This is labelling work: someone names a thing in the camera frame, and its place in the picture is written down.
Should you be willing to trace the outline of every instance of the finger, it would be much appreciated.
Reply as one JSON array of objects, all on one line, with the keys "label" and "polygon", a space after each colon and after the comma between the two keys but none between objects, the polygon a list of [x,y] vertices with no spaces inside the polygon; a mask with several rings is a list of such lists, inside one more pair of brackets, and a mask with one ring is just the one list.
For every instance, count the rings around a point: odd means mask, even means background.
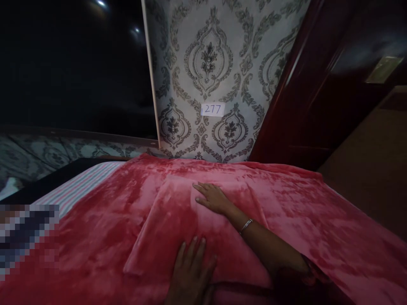
[{"label": "finger", "polygon": [[177,259],[175,260],[174,270],[177,270],[182,266],[182,262],[184,261],[184,252],[186,245],[187,244],[183,242],[182,245],[179,247]]},{"label": "finger", "polygon": [[208,185],[208,187],[209,187],[210,189],[214,189],[214,188],[216,188],[216,186],[215,186],[215,185],[213,185],[212,183],[207,183],[207,185]]},{"label": "finger", "polygon": [[203,206],[209,208],[209,201],[208,201],[208,200],[205,200],[205,199],[203,199],[203,198],[196,197],[196,198],[195,198],[195,201],[196,201],[197,203],[199,203],[199,204],[201,204],[201,205],[203,205]]},{"label": "finger", "polygon": [[204,253],[205,253],[205,246],[206,246],[206,240],[205,240],[205,238],[202,238],[201,243],[199,244],[199,248],[195,254],[194,261],[192,262],[192,269],[197,275],[199,275],[201,273],[202,260],[204,258]]},{"label": "finger", "polygon": [[211,285],[208,287],[208,289],[205,291],[205,294],[203,295],[203,302],[202,305],[210,305],[212,302],[212,296],[213,296],[213,291],[215,291],[215,286]]},{"label": "finger", "polygon": [[197,240],[198,240],[197,236],[195,236],[192,239],[190,247],[187,251],[187,255],[185,256],[184,265],[187,266],[187,268],[191,267],[192,260],[194,259],[194,251],[195,251],[195,245],[196,245]]},{"label": "finger", "polygon": [[198,186],[196,184],[192,184],[194,189],[196,189],[198,192],[200,192],[202,195],[206,197],[206,189],[204,189],[202,186]]},{"label": "finger", "polygon": [[206,183],[198,182],[198,184],[199,184],[200,186],[202,186],[205,190],[208,190],[208,189],[209,189],[209,187],[208,187],[208,185],[207,185]]},{"label": "finger", "polygon": [[222,191],[222,189],[219,186],[215,186],[215,189],[217,189],[221,194],[224,195],[224,192]]},{"label": "finger", "polygon": [[216,267],[216,260],[217,256],[215,255],[209,261],[208,266],[201,273],[201,281],[204,285],[207,285],[212,278],[213,271],[215,270]]}]

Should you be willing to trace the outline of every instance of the person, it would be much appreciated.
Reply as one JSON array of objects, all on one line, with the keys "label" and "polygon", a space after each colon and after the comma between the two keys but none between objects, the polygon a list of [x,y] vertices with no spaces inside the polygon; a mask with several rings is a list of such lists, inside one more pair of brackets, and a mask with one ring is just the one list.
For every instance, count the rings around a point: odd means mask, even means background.
[{"label": "person", "polygon": [[[193,187],[206,198],[196,198],[199,204],[224,215],[241,233],[272,277],[273,295],[279,304],[354,304],[313,262],[267,228],[249,219],[218,186],[198,183]],[[195,237],[187,250],[185,242],[181,245],[165,305],[210,304],[214,286],[209,286],[209,282],[216,257],[202,267],[205,244],[204,238],[199,242]]]}]

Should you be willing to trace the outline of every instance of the wall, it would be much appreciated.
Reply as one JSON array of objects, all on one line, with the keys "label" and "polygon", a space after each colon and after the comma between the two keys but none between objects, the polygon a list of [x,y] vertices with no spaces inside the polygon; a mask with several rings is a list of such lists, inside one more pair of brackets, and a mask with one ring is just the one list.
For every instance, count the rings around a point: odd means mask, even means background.
[{"label": "wall", "polygon": [[406,161],[407,111],[375,109],[319,172],[330,187],[407,241]]},{"label": "wall", "polygon": [[[246,160],[308,4],[146,0],[163,143],[162,151],[154,153],[224,163]],[[201,117],[201,103],[213,101],[226,103],[225,116]],[[13,175],[33,181],[80,156],[134,156],[145,150],[118,143],[4,135],[0,180]]]}]

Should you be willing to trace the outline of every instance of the number 277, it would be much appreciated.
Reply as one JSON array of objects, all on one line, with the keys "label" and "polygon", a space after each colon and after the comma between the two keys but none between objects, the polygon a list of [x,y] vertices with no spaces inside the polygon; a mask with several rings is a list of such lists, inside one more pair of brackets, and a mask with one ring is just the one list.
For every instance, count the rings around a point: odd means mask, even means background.
[{"label": "number 277", "polygon": [[219,107],[219,108],[217,109],[217,112],[216,112],[216,114],[218,114],[218,112],[219,112],[219,110],[220,110],[220,105],[212,105],[212,106],[206,105],[206,110],[205,110],[205,112],[212,112],[212,113],[213,113],[213,110],[215,109],[215,107]]}]

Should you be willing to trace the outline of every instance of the bed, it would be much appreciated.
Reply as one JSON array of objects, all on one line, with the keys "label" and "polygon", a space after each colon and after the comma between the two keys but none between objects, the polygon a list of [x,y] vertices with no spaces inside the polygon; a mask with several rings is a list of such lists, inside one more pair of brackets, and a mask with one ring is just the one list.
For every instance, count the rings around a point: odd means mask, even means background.
[{"label": "bed", "polygon": [[[161,186],[181,177],[246,183],[268,228],[314,261],[357,304],[407,303],[407,245],[330,189],[318,173],[281,164],[214,164],[146,154],[97,172],[89,169],[34,203],[59,204],[59,226],[10,268],[0,283],[2,300],[162,302],[162,289],[143,286],[123,267]],[[214,303],[248,302],[270,303],[264,294],[215,293]]]},{"label": "bed", "polygon": [[0,201],[4,210],[17,209],[7,225],[0,225],[0,276],[9,273],[75,203],[124,164],[109,160],[80,158]]}]

